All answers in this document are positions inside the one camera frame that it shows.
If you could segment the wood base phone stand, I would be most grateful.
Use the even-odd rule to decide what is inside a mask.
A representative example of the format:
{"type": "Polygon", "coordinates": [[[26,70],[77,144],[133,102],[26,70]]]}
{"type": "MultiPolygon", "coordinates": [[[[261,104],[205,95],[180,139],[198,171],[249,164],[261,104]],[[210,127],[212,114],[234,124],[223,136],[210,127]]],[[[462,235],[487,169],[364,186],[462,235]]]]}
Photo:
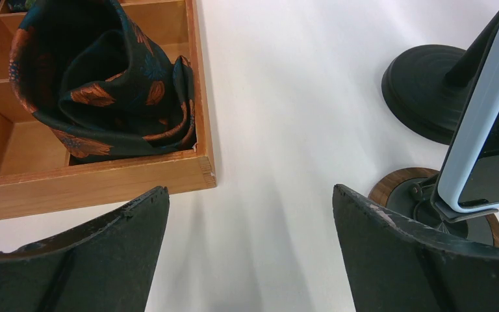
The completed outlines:
{"type": "Polygon", "coordinates": [[[437,231],[499,247],[499,221],[494,211],[444,213],[432,206],[430,198],[438,175],[438,171],[429,168],[399,169],[376,183],[368,198],[437,231]]]}

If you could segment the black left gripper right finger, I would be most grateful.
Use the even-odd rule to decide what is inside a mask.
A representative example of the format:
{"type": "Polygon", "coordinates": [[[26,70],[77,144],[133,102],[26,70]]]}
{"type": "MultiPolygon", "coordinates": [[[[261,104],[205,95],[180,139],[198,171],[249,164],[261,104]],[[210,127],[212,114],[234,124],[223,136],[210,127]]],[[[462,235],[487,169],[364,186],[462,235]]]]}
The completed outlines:
{"type": "Polygon", "coordinates": [[[499,311],[499,248],[446,234],[345,185],[333,217],[357,311],[499,311]]]}

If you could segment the light blue cased phone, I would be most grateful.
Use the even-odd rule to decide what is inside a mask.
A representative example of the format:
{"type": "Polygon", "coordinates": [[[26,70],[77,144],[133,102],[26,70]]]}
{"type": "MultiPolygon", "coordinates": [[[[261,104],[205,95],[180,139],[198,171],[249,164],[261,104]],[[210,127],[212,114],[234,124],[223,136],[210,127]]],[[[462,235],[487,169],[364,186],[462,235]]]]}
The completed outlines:
{"type": "Polygon", "coordinates": [[[487,41],[431,204],[449,217],[499,209],[499,21],[487,41]]]}

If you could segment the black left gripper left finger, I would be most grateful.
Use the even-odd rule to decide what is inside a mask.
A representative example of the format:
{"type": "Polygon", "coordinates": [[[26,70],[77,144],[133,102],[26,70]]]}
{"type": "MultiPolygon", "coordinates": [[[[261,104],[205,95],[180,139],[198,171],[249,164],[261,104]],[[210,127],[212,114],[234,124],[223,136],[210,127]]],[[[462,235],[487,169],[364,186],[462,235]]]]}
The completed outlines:
{"type": "Polygon", "coordinates": [[[0,252],[0,311],[143,311],[166,230],[155,187],[67,231],[0,252]]]}

